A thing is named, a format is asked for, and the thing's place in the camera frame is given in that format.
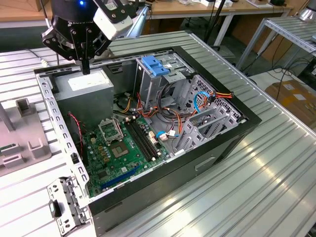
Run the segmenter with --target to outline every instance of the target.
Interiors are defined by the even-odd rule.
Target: ram slot
[[[146,148],[147,150],[149,150],[151,152],[152,157],[157,157],[157,152],[156,150],[153,148],[151,142],[149,141],[148,137],[146,135],[143,134],[142,129],[136,124],[133,123],[132,124],[133,128],[135,129],[137,134],[141,134],[139,137],[143,140],[143,142],[146,144]]]
[[[137,135],[137,133],[135,132],[134,128],[132,127],[131,124],[127,124],[125,125],[127,131],[129,132],[129,134],[132,136],[134,142],[136,143],[136,145],[138,146],[138,148],[140,149],[140,151],[142,152],[142,154],[145,156],[145,159],[147,161],[150,161],[152,159],[151,154],[147,151],[146,147],[144,146],[143,142],[139,139],[139,136]]]

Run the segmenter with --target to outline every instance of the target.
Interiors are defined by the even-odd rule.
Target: white connector
[[[164,134],[162,134],[162,135],[159,136],[159,139],[162,140],[162,141],[166,141],[166,140],[168,140],[168,137],[167,137],[167,135],[164,133]]]

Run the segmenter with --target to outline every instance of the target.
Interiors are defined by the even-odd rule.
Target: green circuit board
[[[145,127],[148,132],[151,131],[143,118],[138,118],[136,123],[139,126]],[[120,178],[124,174],[128,175],[129,172],[133,171],[132,175],[135,176],[169,158],[165,147],[159,143],[159,148],[153,147],[158,149],[161,155],[154,161],[147,161],[126,129],[124,122],[120,122],[119,125],[123,133],[123,140],[113,141],[110,146],[105,142],[99,128],[83,135],[83,139],[87,145],[89,165],[86,166],[86,170],[90,177],[87,184],[90,197],[95,197],[106,189],[128,180],[130,176],[126,176],[124,179],[115,182],[106,189],[102,188],[102,186],[109,181]],[[107,132],[115,134],[115,131],[111,131],[111,128],[109,128]]]

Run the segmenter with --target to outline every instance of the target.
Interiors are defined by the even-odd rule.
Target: metal rack
[[[316,134],[247,77],[186,32],[123,39],[114,55],[181,45],[261,119],[231,153],[159,202],[109,231],[106,237],[138,236],[304,236],[316,222]],[[55,66],[55,53],[36,54]],[[27,51],[0,54],[0,102],[35,102],[53,157],[0,177],[0,232],[4,236],[59,236],[46,186],[71,173],[52,128]],[[95,236],[93,224],[70,237]]]
[[[254,47],[255,43],[257,42],[258,38],[266,27],[269,27],[273,31],[270,33],[270,35],[262,45],[258,54],[260,54],[260,52],[268,47],[270,41],[277,34],[279,34],[294,43],[295,45],[299,46],[303,50],[307,51],[308,53],[316,55],[316,43],[311,39],[312,36],[316,34],[316,23],[304,22],[296,16],[267,18],[262,20],[257,31],[249,42],[246,50],[243,52],[240,60],[236,65],[237,69],[241,69],[246,58],[248,57],[249,53],[251,52],[252,48]]]

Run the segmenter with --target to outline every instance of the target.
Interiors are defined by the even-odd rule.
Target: yellow wire
[[[125,110],[121,111],[121,113],[126,113],[129,110],[131,98],[128,99],[127,107]]]

